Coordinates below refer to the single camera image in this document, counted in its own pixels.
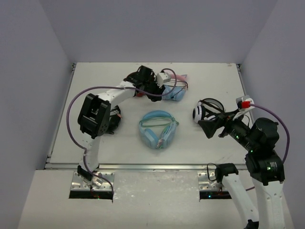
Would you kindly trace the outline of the light blue headphones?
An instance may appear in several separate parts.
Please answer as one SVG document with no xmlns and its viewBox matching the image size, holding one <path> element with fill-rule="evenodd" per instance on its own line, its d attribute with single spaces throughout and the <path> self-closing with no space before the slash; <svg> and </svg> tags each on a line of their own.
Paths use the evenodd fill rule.
<svg viewBox="0 0 305 229">
<path fill-rule="evenodd" d="M 169 112 L 154 110 L 139 121 L 142 141 L 151 149 L 166 149 L 175 137 L 179 122 Z"/>
</svg>

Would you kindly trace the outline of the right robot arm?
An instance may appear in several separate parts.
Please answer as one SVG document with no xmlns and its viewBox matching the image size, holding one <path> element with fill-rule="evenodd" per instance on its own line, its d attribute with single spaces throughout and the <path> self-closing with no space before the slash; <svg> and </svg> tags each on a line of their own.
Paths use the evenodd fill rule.
<svg viewBox="0 0 305 229">
<path fill-rule="evenodd" d="M 274 150 L 279 139 L 277 122 L 257 119 L 252 127 L 229 113 L 218 114 L 212 120 L 200 120 L 199 126 L 207 138 L 223 128 L 219 137 L 231 136 L 247 150 L 245 164 L 256 191 L 254 206 L 243 187 L 237 167 L 233 163 L 215 166 L 215 181 L 225 187 L 231 196 L 246 229 L 286 228 L 282 191 L 285 180 L 284 164 Z"/>
</svg>

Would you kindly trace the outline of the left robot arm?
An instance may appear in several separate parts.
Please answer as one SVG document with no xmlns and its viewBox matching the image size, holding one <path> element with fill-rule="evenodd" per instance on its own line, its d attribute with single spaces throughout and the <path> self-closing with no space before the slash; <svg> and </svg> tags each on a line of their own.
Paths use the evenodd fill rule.
<svg viewBox="0 0 305 229">
<path fill-rule="evenodd" d="M 100 177 L 95 173 L 99 167 L 97 161 L 99 137 L 109 129 L 112 109 L 123 101 L 135 97 L 138 92 L 146 94 L 153 102 L 160 101 L 165 83 L 170 79 L 171 76 L 163 70 L 154 73 L 152 69 L 141 65 L 117 86 L 95 86 L 85 90 L 85 92 L 95 89 L 107 91 L 97 95 L 87 94 L 77 118 L 81 133 L 89 138 L 87 143 L 74 142 L 84 150 L 83 158 L 77 168 L 80 176 L 89 182 L 94 177 Z"/>
</svg>

